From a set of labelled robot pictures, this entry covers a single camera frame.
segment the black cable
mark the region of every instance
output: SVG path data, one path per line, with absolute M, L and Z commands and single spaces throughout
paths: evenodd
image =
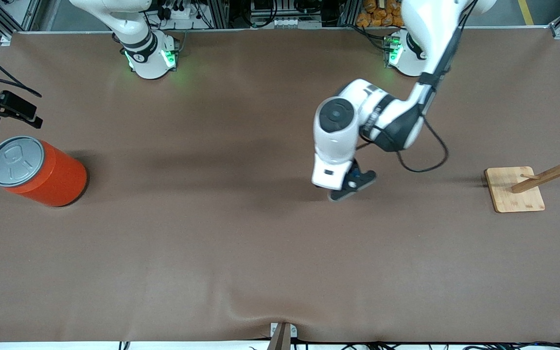
M 477 2 L 478 2 L 478 0 L 474 0 L 474 1 L 471 3 L 471 5 L 472 5 L 472 6 L 471 6 L 471 9 L 468 11 L 467 14 L 465 14 L 464 18 L 462 18 L 462 20 L 460 21 L 460 22 L 462 23 L 462 29 L 461 29 L 461 31 L 464 31 L 464 28 L 465 28 L 465 26 L 466 26 L 466 22 L 468 22 L 468 18 L 471 16 L 471 13 L 473 13 L 473 9 L 474 9 L 474 7 L 476 6 L 476 3 L 477 3 Z
M 4 72 L 4 74 L 6 74 L 9 78 L 11 78 L 16 84 L 11 84 L 11 82 L 8 82 L 7 80 L 2 80 L 0 79 L 0 83 L 4 83 L 4 84 L 10 84 L 12 86 L 16 86 L 18 88 L 24 89 L 26 91 L 29 91 L 32 95 L 38 96 L 38 97 L 42 97 L 42 95 L 40 95 L 40 93 L 38 93 L 35 89 L 31 89 L 29 87 L 27 87 L 25 84 L 23 84 L 22 82 L 20 82 L 17 78 L 15 78 L 12 74 L 10 74 L 4 67 L 2 67 L 0 65 L 0 71 Z
M 161 27 L 160 23 L 157 23 L 155 21 L 153 21 L 153 23 L 151 23 L 151 20 L 148 18 L 148 14 L 146 13 L 146 11 L 144 11 L 144 17 L 146 18 L 146 24 L 153 29 L 153 27 L 155 29 L 159 29 Z
M 513 349 L 526 348 L 527 346 L 552 346 L 554 348 L 560 348 L 560 344 L 550 343 L 549 341 L 535 341 L 533 343 L 522 344 L 519 346 L 512 346 Z
M 365 29 L 360 29 L 360 27 L 354 26 L 353 24 L 342 24 L 341 27 L 349 27 L 354 29 L 354 31 L 357 31 L 358 33 L 364 35 L 369 42 L 371 42 L 371 44 L 373 46 L 375 46 L 377 49 L 384 51 L 384 52 L 390 52 L 392 51 L 391 49 L 387 49 L 385 47 L 379 46 L 375 41 L 373 41 L 374 39 L 378 39 L 378 40 L 384 40 L 383 36 L 377 36 L 377 35 L 373 35 L 373 34 L 369 34 L 367 33 L 367 31 Z
M 407 171 L 411 171 L 412 173 L 426 173 L 427 171 L 436 170 L 437 168 L 440 168 L 440 166 L 444 165 L 447 160 L 449 160 L 449 148 L 446 146 L 446 143 L 444 142 L 444 140 L 442 140 L 440 135 L 438 135 L 438 133 L 436 133 L 436 131 L 433 129 L 431 124 L 429 124 L 429 122 L 427 121 L 427 118 L 425 118 L 425 116 L 422 116 L 422 120 L 424 121 L 427 129 L 429 129 L 429 131 L 431 131 L 434 138 L 436 138 L 436 140 L 440 143 L 440 146 L 442 146 L 442 150 L 444 151 L 444 156 L 442 157 L 442 160 L 440 160 L 440 162 L 438 162 L 438 164 L 436 164 L 434 166 L 430 166 L 429 168 L 424 168 L 424 169 L 413 169 L 413 168 L 410 168 L 409 166 L 407 166 L 407 164 L 405 164 L 405 161 L 403 160 L 403 157 L 402 157 L 400 151 L 395 151 L 395 153 L 397 155 L 397 158 L 399 160 L 399 164 L 401 164 L 401 166 L 403 166 L 404 169 L 406 169 Z M 377 126 L 374 126 L 374 128 L 379 129 L 380 132 L 382 132 L 384 134 L 384 136 L 388 139 L 388 141 L 390 141 L 392 144 L 395 144 L 395 141 L 392 140 L 390 135 L 386 131 L 384 131 L 384 129 L 378 128 Z
M 42 97 L 42 95 L 40 95 L 40 93 L 38 93 L 38 91 L 36 91 L 35 89 L 32 89 L 32 88 L 29 88 L 27 86 L 24 86 L 23 84 L 18 84 L 18 83 L 11 82 L 10 80 L 5 80 L 5 79 L 0 79 L 0 83 L 8 84 L 9 86 L 14 86 L 14 87 L 21 88 L 21 89 L 26 89 L 32 95 Z
M 360 146 L 356 147 L 356 151 L 363 149 L 366 146 L 369 146 L 369 144 L 372 144 L 372 142 L 367 142 L 367 143 L 363 143 Z
M 204 14 L 204 11 L 202 11 L 202 9 L 200 7 L 200 3 L 198 2 L 198 0 L 192 0 L 192 3 L 194 4 L 193 6 L 196 8 L 196 11 L 198 11 L 198 14 L 200 14 L 200 17 L 202 18 L 202 21 L 204 22 L 204 24 L 206 24 L 207 27 L 209 27 L 209 29 L 213 29 L 213 26 L 211 25 L 211 22 L 209 21 L 207 16 Z
M 247 25 L 249 25 L 250 27 L 252 27 L 252 28 L 262 28 L 262 27 L 268 26 L 276 18 L 276 15 L 278 14 L 278 4 L 276 4 L 276 0 L 271 0 L 271 7 L 269 8 L 269 19 L 267 21 L 265 21 L 265 23 L 260 24 L 260 25 L 252 23 L 249 19 L 246 18 L 245 15 L 246 15 L 247 11 L 245 11 L 243 9 L 243 3 L 247 2 L 247 1 L 248 0 L 242 0 L 242 2 L 241 2 L 241 6 L 242 6 L 241 13 L 242 13 L 243 21 Z

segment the wooden base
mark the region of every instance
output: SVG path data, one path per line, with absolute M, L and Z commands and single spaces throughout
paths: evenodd
M 520 176 L 522 174 L 535 175 L 533 168 L 529 166 L 489 168 L 485 171 L 496 212 L 537 212 L 546 208 L 538 187 L 522 193 L 511 192 L 511 186 L 526 180 Z

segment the green led light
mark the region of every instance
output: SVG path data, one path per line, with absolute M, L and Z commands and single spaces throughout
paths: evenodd
M 396 44 L 396 47 L 390 53 L 389 62 L 391 64 L 397 64 L 399 62 L 399 58 L 401 57 L 402 53 L 403 53 L 403 45 L 402 44 Z
M 165 60 L 165 64 L 168 67 L 173 67 L 174 66 L 174 53 L 171 53 L 170 51 L 166 52 L 166 51 L 161 51 L 161 55 L 163 56 L 164 60 Z
M 129 61 L 129 67 L 133 69 L 133 62 L 131 62 L 131 56 L 129 56 L 129 53 L 127 51 L 124 52 L 124 55 L 126 56 L 127 61 Z

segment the yellow floor line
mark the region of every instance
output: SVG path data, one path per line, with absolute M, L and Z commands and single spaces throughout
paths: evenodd
M 518 5 L 520 5 L 520 11 L 522 11 L 522 17 L 524 17 L 524 23 L 526 23 L 527 26 L 535 25 L 531 17 L 531 11 L 528 10 L 526 0 L 518 0 Z

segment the brown tablecloth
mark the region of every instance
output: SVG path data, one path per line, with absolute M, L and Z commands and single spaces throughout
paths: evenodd
M 560 40 L 466 30 L 429 118 L 451 148 L 330 203 L 310 183 L 318 104 L 355 78 L 405 98 L 352 31 L 192 33 L 144 81 L 108 35 L 15 35 L 0 62 L 44 98 L 44 127 L 87 193 L 49 209 L 0 189 L 0 341 L 560 341 L 560 180 L 546 210 L 497 214 L 486 168 L 560 162 Z M 442 151 L 423 130 L 415 167 Z

